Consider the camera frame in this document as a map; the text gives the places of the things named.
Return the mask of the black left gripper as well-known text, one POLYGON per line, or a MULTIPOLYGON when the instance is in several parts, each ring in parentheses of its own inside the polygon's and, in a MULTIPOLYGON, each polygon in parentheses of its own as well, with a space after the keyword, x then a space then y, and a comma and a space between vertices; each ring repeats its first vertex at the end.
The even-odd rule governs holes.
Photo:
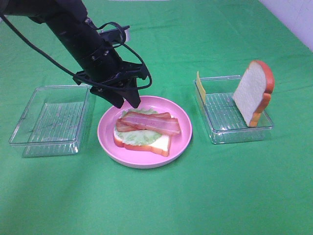
POLYGON ((121 108, 124 99, 137 108, 141 102, 138 90, 149 87, 149 84, 137 86, 137 79, 145 80, 149 71, 145 64, 122 60, 86 60, 80 61, 83 70, 73 76, 76 84, 93 85, 90 92, 97 95, 116 108, 121 108))

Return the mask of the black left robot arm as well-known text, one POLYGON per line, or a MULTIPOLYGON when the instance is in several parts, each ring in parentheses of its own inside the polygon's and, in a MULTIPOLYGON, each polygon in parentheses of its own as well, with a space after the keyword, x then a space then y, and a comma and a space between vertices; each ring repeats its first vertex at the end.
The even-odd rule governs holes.
POLYGON ((117 108, 121 108, 124 101, 137 108, 141 102, 138 91, 148 88, 152 83, 143 61, 139 64, 123 61, 115 50, 123 46, 137 58, 140 57, 125 43, 129 27, 110 22, 114 29, 103 31, 105 26, 97 27, 93 24, 80 0, 2 0, 0 17, 26 44, 71 75, 76 84, 91 85, 92 94, 117 108), (36 23, 45 23, 82 71, 69 71, 34 46, 10 23, 7 15, 25 16, 36 23), (149 84, 137 86, 139 78, 148 78, 149 84))

